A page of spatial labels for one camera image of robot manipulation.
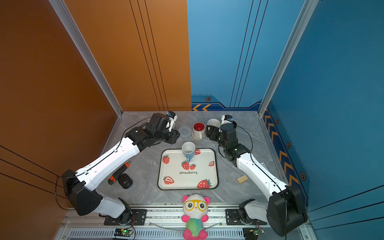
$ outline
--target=marble tabletop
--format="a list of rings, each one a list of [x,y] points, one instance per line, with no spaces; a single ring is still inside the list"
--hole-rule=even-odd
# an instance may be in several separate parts
[[[141,119],[151,117],[156,112],[124,112],[121,123],[115,133],[111,146],[115,145],[121,138],[124,130]],[[263,162],[267,169],[278,178],[278,170],[263,134],[262,126],[257,119],[254,111],[177,111],[177,121],[175,129],[181,126],[189,126],[195,122],[207,123],[211,118],[221,119],[223,114],[230,114],[234,121],[246,129],[252,137],[252,154],[259,162]],[[237,129],[239,142],[251,149],[251,140],[248,134]],[[213,190],[161,190],[157,186],[161,154],[165,149],[181,148],[185,142],[193,142],[196,148],[212,148],[216,152],[219,185]],[[138,155],[130,158],[132,164],[126,169],[125,173],[133,180],[133,185],[128,189],[123,189],[117,182],[113,185],[108,184],[105,179],[97,188],[99,192],[124,199],[128,204],[164,204],[181,203],[184,195],[201,194],[208,196],[212,203],[239,204],[250,198],[260,202],[267,202],[260,188],[252,181],[248,180],[242,184],[237,182],[237,178],[245,173],[236,168],[227,159],[218,153],[218,144],[209,140],[207,137],[196,140],[192,136],[181,138],[173,145],[161,143],[156,146],[146,148]]]

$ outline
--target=orange chevron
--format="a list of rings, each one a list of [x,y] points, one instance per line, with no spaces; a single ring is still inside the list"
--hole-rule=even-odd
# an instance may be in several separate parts
[[[283,152],[283,151],[280,151],[280,162],[281,162],[281,156],[282,156],[282,155],[284,155],[284,156],[288,157],[288,156],[287,156],[287,154],[286,154],[285,152]]]
[[[198,108],[201,104],[196,105],[194,108],[192,108],[195,111],[198,111],[196,108]]]
[[[265,125],[266,125],[266,119],[271,118],[270,116],[265,116]]]
[[[292,186],[292,180],[294,180],[295,182],[297,182],[297,184],[299,184],[299,181],[294,176],[292,176],[290,174],[289,175],[289,186]]]
[[[208,111],[208,110],[207,110],[207,107],[209,107],[209,106],[211,106],[211,104],[208,104],[207,106],[203,107],[202,109],[203,109],[204,111]]]
[[[268,123],[268,132],[270,132],[271,126],[274,127],[274,125],[272,123]]]
[[[284,162],[284,172],[285,172],[285,174],[287,173],[287,167],[289,167],[290,169],[293,170],[291,165],[289,165],[287,162]]]
[[[273,142],[273,136],[274,136],[274,135],[279,136],[279,135],[277,134],[277,132],[272,131],[272,142]]]

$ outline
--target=plush toy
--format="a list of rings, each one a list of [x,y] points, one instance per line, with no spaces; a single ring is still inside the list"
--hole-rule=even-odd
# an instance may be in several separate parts
[[[181,217],[187,223],[183,237],[185,240],[206,239],[208,234],[204,230],[203,222],[208,221],[209,197],[202,197],[199,194],[183,197],[183,212]]]

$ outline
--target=orange wall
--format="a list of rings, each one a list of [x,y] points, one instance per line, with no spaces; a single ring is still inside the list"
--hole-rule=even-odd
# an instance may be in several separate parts
[[[186,0],[65,0],[124,111],[190,110]]]
[[[93,161],[116,114],[49,1],[4,1],[0,30],[0,145],[58,175]],[[56,180],[1,147],[0,159]],[[0,160],[2,238],[52,239],[66,213],[55,185],[9,163]]]

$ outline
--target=cup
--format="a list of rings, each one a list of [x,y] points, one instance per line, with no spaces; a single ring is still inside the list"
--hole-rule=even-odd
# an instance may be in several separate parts
[[[197,122],[193,124],[192,137],[195,139],[203,139],[205,137],[205,124]]]
[[[215,126],[215,127],[220,127],[220,124],[221,124],[221,122],[217,119],[214,119],[214,118],[209,119],[208,123],[207,123],[207,125]]]
[[[195,156],[196,146],[193,142],[186,142],[181,147],[181,150],[187,158],[187,162],[189,162]]]

